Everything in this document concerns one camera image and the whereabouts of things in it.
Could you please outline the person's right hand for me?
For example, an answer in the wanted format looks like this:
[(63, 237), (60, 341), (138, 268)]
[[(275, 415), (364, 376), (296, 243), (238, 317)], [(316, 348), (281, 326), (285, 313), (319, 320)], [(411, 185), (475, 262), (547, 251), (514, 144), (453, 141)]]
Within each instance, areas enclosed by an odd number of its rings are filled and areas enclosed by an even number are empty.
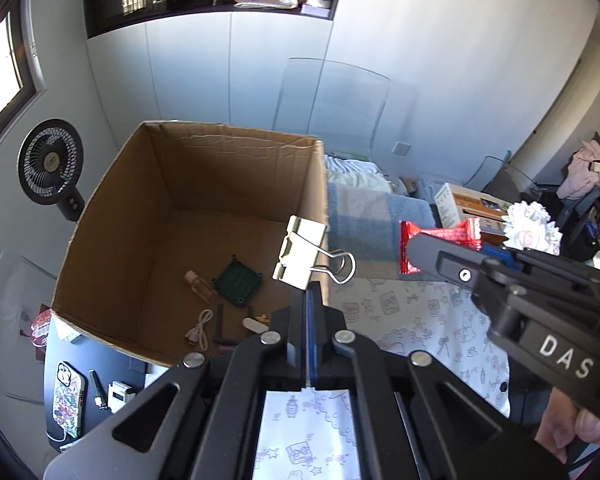
[(577, 408), (569, 396), (553, 388), (534, 440), (564, 464), (567, 446), (575, 438), (600, 445), (600, 419), (585, 408)]

